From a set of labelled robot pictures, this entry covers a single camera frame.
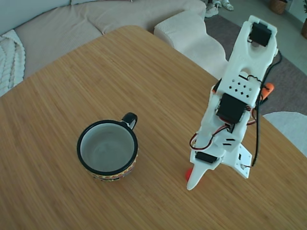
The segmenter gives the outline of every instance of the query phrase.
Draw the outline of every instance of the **ceramic mug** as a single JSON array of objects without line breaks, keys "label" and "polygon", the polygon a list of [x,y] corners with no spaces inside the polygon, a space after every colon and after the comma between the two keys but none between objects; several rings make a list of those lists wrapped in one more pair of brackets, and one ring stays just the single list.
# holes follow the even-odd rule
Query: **ceramic mug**
[{"label": "ceramic mug", "polygon": [[133,169],[138,141],[132,130],[137,121],[134,113],[127,113],[121,121],[97,121],[81,133],[78,158],[93,177],[114,181]]}]

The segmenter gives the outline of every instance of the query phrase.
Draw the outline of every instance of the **white pillow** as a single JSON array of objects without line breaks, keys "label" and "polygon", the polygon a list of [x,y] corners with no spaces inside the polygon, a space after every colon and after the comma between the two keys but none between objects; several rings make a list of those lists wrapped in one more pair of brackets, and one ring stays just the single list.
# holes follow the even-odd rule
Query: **white pillow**
[{"label": "white pillow", "polygon": [[71,0],[71,5],[81,4],[81,3],[85,3],[89,1],[108,1],[108,0]]}]

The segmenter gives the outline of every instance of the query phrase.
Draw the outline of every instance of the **bamboo tabletop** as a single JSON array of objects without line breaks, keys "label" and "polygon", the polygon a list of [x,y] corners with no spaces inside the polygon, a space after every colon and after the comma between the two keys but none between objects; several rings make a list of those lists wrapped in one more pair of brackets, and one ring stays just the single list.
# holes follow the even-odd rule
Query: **bamboo tabletop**
[{"label": "bamboo tabletop", "polygon": [[[250,178],[220,165],[186,189],[210,74],[136,26],[59,58],[0,98],[1,230],[306,230],[307,159],[261,119]],[[115,182],[78,161],[81,132],[138,115],[139,157]],[[255,127],[243,144],[254,153]]]}]

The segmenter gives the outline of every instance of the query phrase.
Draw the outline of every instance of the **red wire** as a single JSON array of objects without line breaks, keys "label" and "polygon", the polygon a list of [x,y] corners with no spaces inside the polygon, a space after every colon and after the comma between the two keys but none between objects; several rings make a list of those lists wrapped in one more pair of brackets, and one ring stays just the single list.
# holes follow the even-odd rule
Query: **red wire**
[{"label": "red wire", "polygon": [[193,150],[196,150],[196,151],[203,151],[205,149],[207,149],[211,144],[212,144],[212,140],[213,140],[213,137],[218,134],[219,132],[221,132],[222,130],[224,130],[225,128],[228,128],[229,125],[223,125],[221,127],[219,127],[213,134],[212,134],[212,137],[211,139],[209,140],[209,143],[205,146],[205,147],[202,147],[202,148],[196,148],[196,147],[193,147],[192,146],[192,142],[194,141],[194,138],[197,136],[197,133],[195,133],[192,138],[190,139],[190,147],[191,149]]},{"label": "red wire", "polygon": [[252,110],[251,110],[251,116],[252,116],[252,118],[254,119],[253,121],[249,121],[248,123],[247,123],[247,125],[249,126],[249,125],[252,125],[252,124],[254,124],[254,123],[256,123],[256,118],[255,118],[255,116],[254,116],[254,111],[255,111],[255,108],[253,108]]}]

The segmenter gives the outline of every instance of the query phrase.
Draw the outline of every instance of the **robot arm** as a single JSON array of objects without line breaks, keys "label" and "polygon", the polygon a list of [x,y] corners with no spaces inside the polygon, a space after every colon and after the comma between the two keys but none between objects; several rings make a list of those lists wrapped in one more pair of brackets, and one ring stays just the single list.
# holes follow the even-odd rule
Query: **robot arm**
[{"label": "robot arm", "polygon": [[248,178],[252,156],[241,144],[268,66],[277,54],[276,27],[250,16],[237,37],[224,76],[212,87],[208,108],[190,141],[194,164],[187,189],[220,163]]}]

